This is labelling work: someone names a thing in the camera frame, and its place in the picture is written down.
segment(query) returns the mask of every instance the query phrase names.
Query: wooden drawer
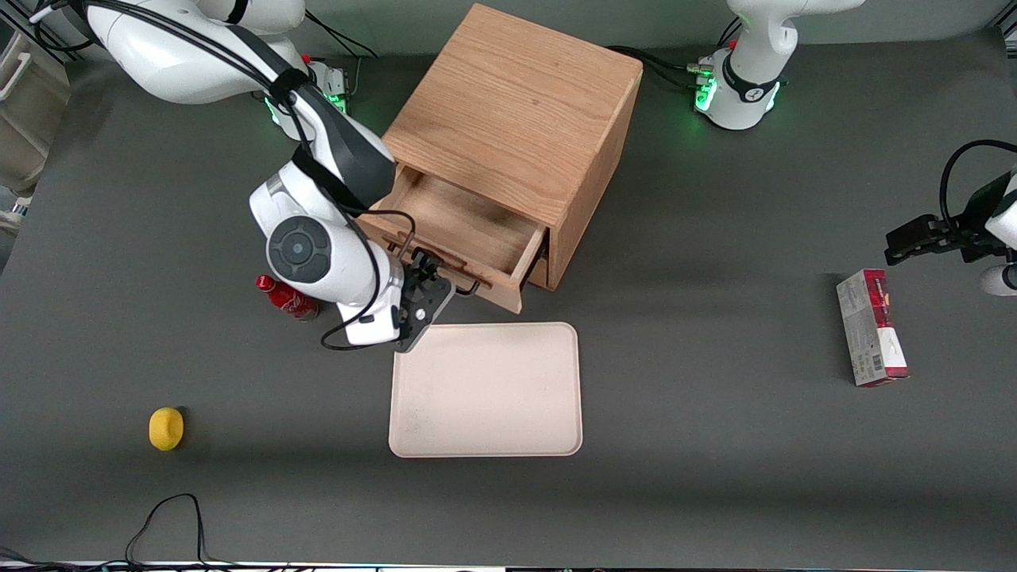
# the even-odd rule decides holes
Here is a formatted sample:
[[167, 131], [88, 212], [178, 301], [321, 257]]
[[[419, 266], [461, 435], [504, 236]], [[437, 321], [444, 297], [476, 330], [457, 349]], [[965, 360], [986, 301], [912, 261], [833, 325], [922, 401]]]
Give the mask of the wooden drawer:
[[[400, 164], [392, 194], [376, 210], [398, 210], [417, 221], [405, 260], [417, 246], [440, 256], [439, 274], [457, 287], [519, 313], [521, 289], [537, 261], [547, 227], [512, 213], [487, 198]], [[365, 216], [359, 224], [372, 239], [398, 248], [409, 223], [396, 216]]]

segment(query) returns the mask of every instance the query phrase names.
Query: black cable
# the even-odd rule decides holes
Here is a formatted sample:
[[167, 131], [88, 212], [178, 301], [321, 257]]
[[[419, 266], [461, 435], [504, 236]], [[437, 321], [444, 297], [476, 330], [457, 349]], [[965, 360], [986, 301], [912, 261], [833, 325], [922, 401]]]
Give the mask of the black cable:
[[332, 33], [332, 34], [334, 34], [336, 36], [339, 36], [340, 38], [343, 38], [343, 39], [347, 40], [348, 42], [350, 42], [351, 44], [353, 44], [355, 46], [359, 46], [359, 47], [363, 48], [364, 50], [367, 51], [368, 54], [371, 55], [372, 58], [377, 58], [378, 57], [377, 52], [375, 52], [374, 50], [368, 48], [364, 44], [361, 44], [360, 42], [357, 42], [356, 40], [354, 40], [353, 38], [350, 38], [349, 36], [343, 34], [342, 32], [339, 32], [338, 30], [333, 28], [328, 24], [326, 24], [323, 21], [321, 21], [317, 16], [315, 16], [314, 14], [312, 14], [310, 10], [304, 10], [304, 15], [306, 15], [307, 19], [311, 20], [313, 23], [321, 26], [322, 30], [324, 30], [326, 32], [330, 32], [330, 33]]
[[[296, 114], [296, 111], [293, 109], [293, 103], [287, 101], [284, 102], [284, 104], [286, 105], [286, 107], [289, 108], [290, 113], [293, 114], [294, 117], [293, 124], [296, 126], [297, 135], [300, 137], [300, 146], [304, 148], [304, 151], [307, 153], [307, 155], [311, 155], [313, 157], [313, 155], [311, 154], [310, 139], [307, 138], [307, 133], [304, 131], [304, 126], [302, 122], [300, 121], [299, 118], [297, 118], [298, 116]], [[371, 293], [370, 300], [366, 304], [364, 304], [364, 307], [361, 308], [360, 311], [355, 313], [353, 318], [350, 318], [349, 320], [340, 323], [339, 326], [336, 326], [335, 328], [332, 328], [328, 331], [326, 331], [324, 334], [321, 335], [321, 339], [319, 340], [319, 342], [321, 344], [321, 347], [325, 349], [331, 349], [335, 351], [353, 351], [353, 350], [368, 348], [371, 347], [372, 345], [377, 345], [377, 344], [362, 345], [362, 346], [337, 346], [334, 344], [330, 344], [327, 342], [327, 339], [334, 336], [335, 334], [338, 334], [342, 330], [346, 329], [346, 327], [349, 326], [350, 324], [353, 324], [354, 322], [363, 318], [364, 314], [367, 313], [367, 310], [369, 310], [371, 306], [374, 305], [374, 302], [377, 301], [378, 296], [381, 294], [381, 270], [378, 268], [377, 259], [374, 258], [374, 251], [371, 250], [371, 245], [367, 239], [367, 235], [364, 234], [364, 231], [353, 220], [353, 218], [350, 216], [350, 213], [347, 212], [349, 208], [343, 206], [339, 202], [333, 202], [333, 205], [336, 206], [336, 209], [339, 211], [339, 214], [342, 215], [343, 219], [346, 221], [347, 226], [349, 226], [353, 230], [354, 234], [357, 235], [357, 238], [360, 239], [360, 243], [363, 245], [364, 250], [367, 251], [367, 258], [370, 259], [371, 261], [371, 272], [374, 274], [374, 291]]]
[[73, 57], [73, 54], [71, 54], [70, 52], [76, 52], [78, 50], [83, 50], [83, 49], [87, 48], [88, 46], [92, 46], [93, 44], [95, 44], [95, 42], [93, 42], [92, 40], [85, 40], [84, 42], [81, 42], [80, 44], [77, 44], [75, 46], [66, 46], [66, 47], [64, 47], [64, 46], [57, 46], [55, 44], [49, 44], [48, 42], [46, 42], [45, 40], [43, 40], [43, 35], [40, 32], [39, 24], [36, 24], [34, 26], [34, 28], [33, 28], [33, 35], [36, 38], [36, 43], [38, 43], [43, 48], [46, 48], [47, 50], [53, 50], [54, 52], [63, 52], [65, 54], [70, 55], [71, 57]]
[[1014, 13], [1014, 10], [1017, 10], [1017, 4], [1010, 6], [1010, 9], [1007, 10], [1007, 13], [1003, 14], [999, 18], [996, 18], [996, 25], [1000, 25], [1001, 23], [1003, 23], [1005, 19], [1010, 17], [1010, 14]]
[[124, 561], [126, 561], [129, 564], [139, 564], [138, 561], [134, 558], [134, 547], [137, 546], [137, 541], [141, 539], [141, 536], [143, 536], [144, 532], [148, 529], [148, 526], [152, 524], [152, 519], [156, 516], [156, 513], [159, 512], [159, 509], [163, 505], [169, 503], [170, 501], [182, 498], [190, 499], [191, 503], [194, 504], [194, 515], [197, 517], [197, 550], [196, 550], [197, 561], [207, 566], [206, 560], [216, 560], [215, 558], [212, 557], [212, 555], [208, 554], [208, 550], [207, 548], [205, 548], [204, 520], [201, 518], [201, 506], [197, 502], [197, 497], [191, 495], [190, 493], [181, 493], [179, 495], [173, 495], [172, 497], [167, 497], [162, 501], [160, 501], [155, 507], [153, 507], [153, 509], [148, 512], [148, 516], [144, 519], [144, 524], [141, 525], [141, 528], [138, 529], [138, 531], [134, 534], [134, 536], [132, 536], [131, 539], [127, 541], [127, 546], [124, 547]]
[[[180, 40], [183, 40], [213, 56], [218, 57], [221, 61], [223, 61], [227, 65], [233, 67], [234, 69], [240, 71], [244, 75], [250, 77], [252, 80], [258, 83], [265, 92], [268, 91], [268, 88], [272, 84], [272, 81], [263, 73], [257, 70], [253, 66], [253, 64], [247, 62], [232, 50], [226, 48], [219, 42], [216, 42], [198, 32], [180, 25], [179, 22], [167, 16], [164, 16], [163, 14], [154, 12], [153, 10], [149, 10], [142, 6], [126, 4], [124, 2], [121, 2], [120, 0], [84, 0], [84, 3], [86, 5], [95, 5], [122, 14], [130, 15], [149, 25], [163, 30], [164, 32]], [[374, 54], [373, 51], [371, 51], [371, 53], [375, 57], [377, 57], [377, 54]], [[293, 103], [291, 101], [285, 101], [281, 103], [283, 104], [281, 107], [286, 108], [290, 112], [290, 114], [295, 118], [294, 125], [296, 126], [297, 133], [300, 137], [300, 145], [304, 148], [304, 151], [306, 151], [308, 155], [312, 155], [310, 151], [310, 140], [307, 138], [307, 134], [304, 131], [302, 122], [299, 119], [296, 119], [298, 116], [296, 115], [296, 112], [293, 108]], [[381, 271], [378, 267], [377, 260], [374, 256], [374, 252], [370, 247], [370, 243], [367, 239], [367, 236], [364, 234], [364, 231], [356, 224], [356, 222], [350, 216], [347, 207], [344, 207], [341, 204], [336, 204], [336, 206], [340, 214], [346, 220], [347, 225], [349, 225], [350, 228], [354, 231], [354, 233], [357, 235], [357, 238], [360, 239], [361, 244], [364, 246], [364, 249], [367, 251], [368, 258], [371, 261], [371, 270], [374, 275], [374, 291], [371, 294], [370, 300], [359, 312], [357, 312], [350, 320], [341, 323], [336, 328], [333, 328], [332, 330], [326, 332], [324, 335], [321, 336], [320, 341], [321, 345], [327, 349], [335, 349], [340, 351], [346, 351], [350, 349], [362, 349], [363, 347], [369, 347], [369, 346], [334, 346], [325, 341], [332, 335], [343, 330], [350, 324], [353, 324], [354, 322], [360, 320], [365, 313], [367, 313], [367, 310], [370, 309], [372, 305], [374, 305], [374, 302], [377, 301], [377, 297], [378, 295], [380, 295], [381, 292], [381, 285], [380, 285]], [[415, 228], [416, 221], [412, 221], [412, 223], [413, 223], [412, 226]]]
[[724, 40], [728, 38], [728, 33], [734, 34], [735, 32], [737, 32], [738, 25], [736, 24], [740, 24], [740, 22], [741, 18], [739, 18], [738, 16], [734, 16], [734, 19], [732, 19], [731, 22], [727, 24], [727, 27], [724, 28], [724, 32], [720, 33], [720, 40], [717, 40], [718, 48], [724, 45]]
[[[39, 10], [43, 9], [46, 6], [55, 4], [57, 1], [58, 0], [50, 0], [50, 2], [48, 2], [48, 3], [45, 3], [45, 1], [40, 2], [39, 5], [36, 7], [35, 11], [38, 12]], [[80, 50], [82, 48], [87, 48], [89, 45], [92, 45], [92, 41], [88, 40], [86, 43], [84, 43], [84, 44], [78, 44], [77, 46], [70, 46], [70, 47], [60, 46], [60, 45], [56, 44], [57, 39], [54, 38], [54, 36], [52, 34], [50, 34], [49, 31], [47, 31], [46, 28], [43, 27], [42, 22], [32, 23], [29, 21], [29, 18], [32, 17], [32, 14], [29, 14], [26, 11], [26, 9], [23, 8], [20, 4], [18, 4], [14, 0], [7, 0], [7, 4], [11, 8], [14, 8], [14, 11], [16, 11], [18, 14], [20, 14], [21, 17], [25, 19], [25, 21], [28, 21], [28, 25], [31, 25], [32, 28], [33, 28], [32, 37], [36, 40], [36, 44], [39, 44], [39, 46], [41, 48], [43, 48], [44, 50], [46, 50], [48, 52], [49, 51], [53, 51], [53, 52], [65, 53], [65, 54], [67, 54], [67, 57], [71, 58], [74, 61], [77, 61], [77, 60], [79, 60], [81, 58], [79, 58], [77, 55], [75, 55], [75, 54], [73, 54], [71, 52], [76, 52], [77, 50]], [[48, 38], [48, 41], [47, 40], [43, 40], [43, 35], [44, 34]]]
[[677, 80], [677, 79], [675, 79], [675, 78], [667, 75], [667, 73], [665, 73], [665, 69], [666, 70], [670, 70], [670, 71], [684, 71], [685, 70], [684, 66], [673, 64], [673, 63], [671, 63], [671, 62], [669, 62], [667, 60], [658, 58], [657, 56], [655, 56], [653, 54], [650, 54], [648, 52], [645, 52], [645, 51], [637, 49], [637, 48], [631, 48], [629, 46], [607, 46], [607, 49], [611, 50], [612, 52], [617, 52], [619, 54], [623, 54], [623, 55], [626, 55], [629, 57], [636, 58], [636, 59], [642, 61], [644, 64], [646, 64], [647, 68], [649, 68], [650, 71], [656, 73], [658, 76], [660, 76], [661, 79], [663, 79], [664, 81], [667, 81], [668, 83], [670, 83], [672, 85], [675, 85], [675, 87], [678, 87], [678, 88], [687, 88], [687, 89], [691, 89], [691, 90], [696, 90], [696, 89], [699, 88], [699, 85], [696, 85], [694, 83], [684, 83], [684, 82], [681, 82], [681, 81], [679, 81], [679, 80]]
[[[6, 10], [0, 9], [0, 16], [3, 16], [3, 18], [5, 20], [7, 20], [8, 22], [10, 22], [11, 25], [13, 25], [14, 27], [16, 27], [18, 30], [18, 32], [20, 32], [21, 34], [23, 34], [25, 38], [33, 38], [32, 32], [29, 32], [23, 25], [21, 25], [21, 22], [19, 22], [16, 19], [14, 19], [10, 14], [8, 14], [6, 12]], [[48, 50], [46, 48], [46, 46], [40, 46], [40, 48], [42, 48], [43, 50], [45, 50], [46, 53], [49, 54], [51, 58], [57, 60], [61, 64], [64, 63], [64, 61], [62, 59], [60, 59], [59, 56], [57, 56], [56, 54], [53, 53], [53, 50]]]
[[717, 47], [718, 48], [723, 48], [724, 44], [726, 44], [731, 38], [733, 38], [734, 35], [737, 34], [739, 30], [741, 30], [741, 20], [740, 19], [738, 20], [738, 25], [735, 25], [734, 30], [732, 30], [730, 32], [730, 34], [728, 34], [728, 35], [726, 35], [726, 36], [724, 36], [723, 38], [720, 39], [720, 42], [717, 43]]
[[233, 67], [237, 71], [240, 71], [244, 75], [248, 76], [266, 92], [268, 90], [268, 85], [272, 83], [272, 81], [270, 81], [263, 73], [253, 66], [253, 64], [247, 62], [232, 50], [198, 32], [181, 25], [179, 22], [163, 14], [149, 10], [143, 6], [127, 4], [125, 2], [121, 2], [120, 0], [84, 0], [84, 3], [86, 5], [95, 5], [101, 8], [107, 8], [122, 14], [130, 15], [166, 32], [167, 34], [183, 40], [184, 42], [187, 42], [188, 44], [191, 44], [192, 46], [218, 57], [230, 67]]
[[957, 163], [957, 160], [960, 159], [961, 155], [964, 155], [976, 147], [995, 147], [996, 149], [1002, 149], [1004, 151], [1009, 151], [1010, 153], [1017, 153], [1017, 145], [1001, 141], [999, 139], [976, 139], [962, 145], [960, 149], [955, 151], [954, 154], [950, 156], [946, 166], [943, 168], [943, 177], [940, 179], [940, 215], [942, 215], [943, 220], [947, 223], [947, 228], [950, 229], [950, 234], [958, 242], [976, 252], [993, 255], [993, 252], [983, 249], [981, 246], [978, 246], [971, 241], [968, 237], [961, 234], [960, 229], [957, 228], [957, 223], [955, 223], [950, 217], [950, 208], [947, 205], [947, 188], [950, 185], [950, 173], [953, 171], [954, 165]]

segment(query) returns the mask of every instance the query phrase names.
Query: red bottle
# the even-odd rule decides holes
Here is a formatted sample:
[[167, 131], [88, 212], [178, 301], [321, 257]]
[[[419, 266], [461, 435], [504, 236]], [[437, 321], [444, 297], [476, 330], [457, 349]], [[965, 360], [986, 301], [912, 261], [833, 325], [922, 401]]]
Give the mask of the red bottle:
[[254, 281], [258, 290], [268, 294], [272, 305], [289, 313], [301, 322], [310, 322], [317, 317], [317, 302], [293, 289], [289, 284], [278, 282], [267, 274]]

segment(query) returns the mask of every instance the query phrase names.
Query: wood grain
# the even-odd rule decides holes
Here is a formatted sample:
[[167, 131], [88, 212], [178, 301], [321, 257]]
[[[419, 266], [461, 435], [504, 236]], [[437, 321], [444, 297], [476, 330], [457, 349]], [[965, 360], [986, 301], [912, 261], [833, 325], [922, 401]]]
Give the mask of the wood grain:
[[583, 233], [586, 232], [586, 227], [590, 224], [590, 219], [593, 218], [593, 213], [597, 210], [597, 205], [600, 204], [600, 198], [614, 175], [614, 169], [618, 166], [621, 150], [625, 145], [625, 135], [629, 132], [629, 121], [636, 105], [640, 79], [635, 77], [630, 83], [617, 116], [611, 123], [611, 129], [605, 133], [596, 157], [591, 161], [582, 187], [576, 194], [563, 224], [550, 235], [547, 259], [548, 290], [554, 291], [561, 283], [565, 267], [572, 262], [579, 241], [583, 238]]
[[416, 170], [556, 228], [641, 71], [477, 4], [383, 138]]
[[[413, 247], [421, 246], [446, 264], [439, 274], [458, 287], [481, 286], [478, 295], [510, 311], [523, 309], [520, 290], [536, 259], [546, 228], [490, 201], [401, 165], [392, 194], [375, 209], [397, 209], [417, 221]], [[361, 217], [359, 224], [379, 244], [402, 244], [409, 225], [397, 217]]]

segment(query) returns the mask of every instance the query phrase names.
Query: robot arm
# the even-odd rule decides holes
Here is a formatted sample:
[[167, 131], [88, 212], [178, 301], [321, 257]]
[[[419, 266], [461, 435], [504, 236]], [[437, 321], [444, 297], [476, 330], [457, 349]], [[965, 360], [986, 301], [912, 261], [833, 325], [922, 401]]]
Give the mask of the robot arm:
[[[277, 5], [251, 5], [265, 2]], [[216, 14], [223, 8], [223, 0], [198, 3]], [[196, 104], [263, 91], [293, 116], [302, 146], [249, 199], [267, 239], [268, 264], [294, 288], [335, 302], [350, 344], [398, 341], [399, 351], [409, 351], [455, 289], [435, 275], [439, 260], [418, 252], [414, 265], [404, 267], [353, 222], [392, 190], [394, 159], [377, 135], [310, 82], [292, 44], [212, 20], [192, 0], [78, 4], [103, 45], [154, 96]], [[303, 2], [295, 4], [302, 12]], [[258, 30], [292, 24], [284, 20], [275, 27], [262, 20]]]
[[940, 183], [940, 214], [922, 215], [887, 233], [886, 260], [896, 266], [921, 254], [960, 250], [965, 263], [985, 256], [1004, 256], [981, 274], [981, 288], [996, 296], [1017, 295], [1017, 165], [974, 191], [964, 212], [951, 216], [947, 184], [957, 159], [975, 147], [996, 147], [1017, 153], [1017, 146], [994, 139], [964, 145], [954, 153]]
[[773, 107], [778, 77], [798, 46], [792, 17], [832, 14], [865, 0], [728, 0], [742, 21], [733, 51], [721, 48], [700, 59], [719, 71], [700, 96], [697, 111], [725, 129], [747, 129]]

